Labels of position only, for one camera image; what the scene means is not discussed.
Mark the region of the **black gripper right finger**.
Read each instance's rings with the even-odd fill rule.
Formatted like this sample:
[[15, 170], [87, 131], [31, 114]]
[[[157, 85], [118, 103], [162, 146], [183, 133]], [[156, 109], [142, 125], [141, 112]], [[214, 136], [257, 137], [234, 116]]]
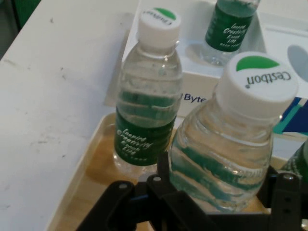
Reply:
[[260, 215], [257, 231], [301, 231], [308, 217], [308, 186], [292, 172], [269, 167], [257, 198], [270, 214]]

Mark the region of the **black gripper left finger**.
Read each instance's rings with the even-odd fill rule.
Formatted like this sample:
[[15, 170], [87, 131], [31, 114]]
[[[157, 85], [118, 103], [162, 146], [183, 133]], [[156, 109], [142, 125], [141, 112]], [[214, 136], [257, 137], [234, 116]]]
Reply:
[[79, 231], [134, 231], [148, 221], [156, 231], [208, 231], [210, 220], [169, 181], [168, 155], [160, 154], [157, 173], [145, 182], [111, 183], [79, 224]]

